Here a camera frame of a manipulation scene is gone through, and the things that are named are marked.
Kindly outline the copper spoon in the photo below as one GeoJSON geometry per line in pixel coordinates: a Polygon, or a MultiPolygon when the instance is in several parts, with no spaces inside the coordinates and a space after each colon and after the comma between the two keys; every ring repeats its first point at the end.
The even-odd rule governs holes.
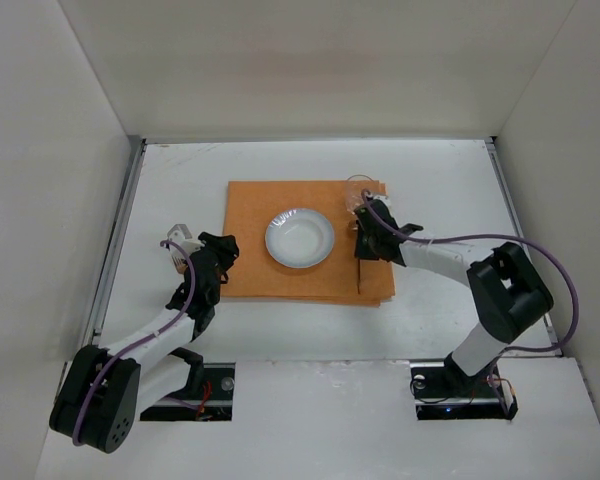
{"type": "Polygon", "coordinates": [[[360,228],[360,224],[357,220],[351,220],[348,224],[349,234],[355,237],[355,246],[354,246],[354,258],[357,262],[357,293],[362,293],[362,267],[361,267],[361,257],[360,254],[363,252],[364,247],[364,232],[360,228]]]}

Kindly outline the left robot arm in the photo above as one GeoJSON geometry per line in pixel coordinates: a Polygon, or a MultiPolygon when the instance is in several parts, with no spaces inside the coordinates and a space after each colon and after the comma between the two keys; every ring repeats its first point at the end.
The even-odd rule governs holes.
{"type": "Polygon", "coordinates": [[[138,420],[228,421],[235,367],[211,364],[189,349],[209,326],[239,256],[232,235],[172,230],[162,246],[183,277],[169,302],[146,326],[74,356],[55,399],[51,430],[110,454],[138,420]]]}

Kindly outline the aluminium frame rail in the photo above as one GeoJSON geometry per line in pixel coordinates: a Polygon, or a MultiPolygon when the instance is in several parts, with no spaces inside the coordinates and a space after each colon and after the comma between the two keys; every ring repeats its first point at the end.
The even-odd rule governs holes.
{"type": "MultiPolygon", "coordinates": [[[[502,195],[505,199],[505,203],[506,203],[506,208],[509,214],[509,218],[510,221],[513,225],[513,230],[515,232],[515,235],[518,237],[523,237],[524,233],[519,221],[519,217],[517,215],[515,206],[514,206],[514,202],[513,202],[513,198],[511,196],[511,192],[509,189],[509,186],[507,184],[507,181],[505,179],[504,176],[504,172],[501,166],[501,162],[498,156],[498,151],[496,148],[496,137],[490,136],[487,137],[485,140],[485,146],[487,149],[487,152],[489,154],[489,157],[491,159],[491,163],[495,172],[495,175],[497,177],[502,195]]],[[[544,325],[544,329],[549,337],[549,341],[551,344],[557,344],[558,343],[558,337],[556,335],[555,329],[554,329],[554,325],[553,322],[551,320],[551,317],[549,314],[545,314],[543,316],[542,319],[542,324],[544,325]]]]}
{"type": "Polygon", "coordinates": [[[145,138],[138,135],[130,135],[127,139],[130,144],[130,156],[120,189],[104,260],[97,278],[93,301],[89,307],[85,326],[77,344],[79,348],[98,343],[101,336],[137,191],[147,143],[145,138]]]}

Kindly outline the clear plastic cup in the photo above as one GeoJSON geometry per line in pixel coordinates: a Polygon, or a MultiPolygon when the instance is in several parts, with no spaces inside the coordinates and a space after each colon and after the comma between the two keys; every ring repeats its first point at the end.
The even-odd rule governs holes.
{"type": "Polygon", "coordinates": [[[370,190],[374,180],[367,175],[352,175],[345,182],[345,206],[353,214],[355,210],[364,204],[363,191],[370,190]]]}

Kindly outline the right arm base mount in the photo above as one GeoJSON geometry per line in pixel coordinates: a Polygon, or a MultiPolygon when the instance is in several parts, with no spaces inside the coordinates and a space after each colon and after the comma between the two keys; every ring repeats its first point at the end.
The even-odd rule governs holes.
{"type": "Polygon", "coordinates": [[[511,382],[496,366],[466,377],[456,376],[443,362],[417,362],[410,365],[410,375],[418,420],[512,421],[519,411],[511,382]]]}

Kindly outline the right aluminium frame rail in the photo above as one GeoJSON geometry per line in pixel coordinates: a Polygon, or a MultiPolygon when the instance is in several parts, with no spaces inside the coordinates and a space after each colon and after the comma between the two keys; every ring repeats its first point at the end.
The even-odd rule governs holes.
{"type": "MultiPolygon", "coordinates": [[[[498,151],[496,148],[496,137],[490,136],[487,137],[485,140],[485,146],[487,149],[487,152],[489,154],[489,157],[491,159],[491,163],[495,172],[495,175],[497,177],[502,195],[505,199],[505,203],[506,203],[506,208],[509,214],[509,218],[510,221],[513,225],[513,230],[515,232],[515,235],[518,237],[523,237],[524,233],[519,221],[519,217],[517,215],[515,206],[514,206],[514,202],[513,202],[513,198],[511,196],[511,192],[509,189],[509,186],[507,184],[507,181],[505,179],[504,176],[504,172],[501,166],[501,162],[498,156],[498,151]]],[[[549,341],[551,344],[557,344],[558,343],[558,337],[556,335],[555,329],[554,329],[554,325],[553,322],[551,320],[551,317],[549,314],[545,314],[543,316],[542,319],[542,324],[544,325],[544,329],[549,337],[549,341]]]]}

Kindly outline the left aluminium frame rail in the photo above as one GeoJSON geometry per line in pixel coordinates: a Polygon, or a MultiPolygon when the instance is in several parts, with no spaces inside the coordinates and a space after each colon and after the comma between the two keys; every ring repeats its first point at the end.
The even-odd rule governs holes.
{"type": "Polygon", "coordinates": [[[145,138],[138,135],[130,135],[127,139],[130,144],[130,156],[120,189],[104,260],[97,278],[93,301],[89,307],[85,326],[77,344],[79,348],[98,343],[101,336],[137,191],[147,143],[145,138]]]}

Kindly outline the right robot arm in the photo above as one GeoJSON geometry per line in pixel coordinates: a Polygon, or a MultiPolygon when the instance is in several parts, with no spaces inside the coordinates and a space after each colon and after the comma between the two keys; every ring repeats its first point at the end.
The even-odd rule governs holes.
{"type": "Polygon", "coordinates": [[[497,357],[554,306],[546,284],[516,243],[488,250],[461,241],[426,240],[417,235],[419,225],[399,227],[387,199],[369,191],[362,193],[354,215],[358,259],[426,270],[470,290],[478,323],[443,360],[441,377],[449,389],[458,391],[486,376],[497,357]]]}

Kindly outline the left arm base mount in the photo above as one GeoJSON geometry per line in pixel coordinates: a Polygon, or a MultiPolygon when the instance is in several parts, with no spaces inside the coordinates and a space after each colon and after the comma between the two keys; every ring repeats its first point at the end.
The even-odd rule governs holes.
{"type": "Polygon", "coordinates": [[[178,348],[140,384],[136,419],[144,422],[232,420],[235,363],[206,363],[178,348]]]}

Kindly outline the white ceramic plate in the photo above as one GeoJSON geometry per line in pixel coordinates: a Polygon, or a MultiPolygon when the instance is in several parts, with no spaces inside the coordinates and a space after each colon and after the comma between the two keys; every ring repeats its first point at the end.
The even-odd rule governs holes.
{"type": "Polygon", "coordinates": [[[323,214],[312,209],[293,208],[270,221],[264,241],[269,255],[280,265],[307,269],[331,254],[335,232],[323,214]]]}

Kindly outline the orange cloth placemat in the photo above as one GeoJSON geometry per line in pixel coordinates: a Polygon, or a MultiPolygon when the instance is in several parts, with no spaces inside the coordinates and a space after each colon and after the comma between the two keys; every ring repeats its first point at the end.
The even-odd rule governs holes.
{"type": "Polygon", "coordinates": [[[239,258],[223,287],[224,297],[318,300],[343,305],[377,306],[395,294],[392,265],[361,261],[362,293],[357,293],[355,237],[348,224],[344,180],[231,181],[228,183],[224,233],[234,235],[239,258]],[[318,265],[292,269],[268,253],[264,236],[270,221],[293,208],[323,214],[332,224],[335,245],[318,265]]]}

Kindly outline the copper fork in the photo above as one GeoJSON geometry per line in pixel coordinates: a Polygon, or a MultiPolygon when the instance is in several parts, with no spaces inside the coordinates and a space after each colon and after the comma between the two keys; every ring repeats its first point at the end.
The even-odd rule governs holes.
{"type": "Polygon", "coordinates": [[[174,264],[174,267],[175,267],[176,271],[179,274],[183,275],[187,271],[188,264],[187,264],[187,261],[184,258],[173,257],[172,261],[173,261],[173,264],[174,264]]]}

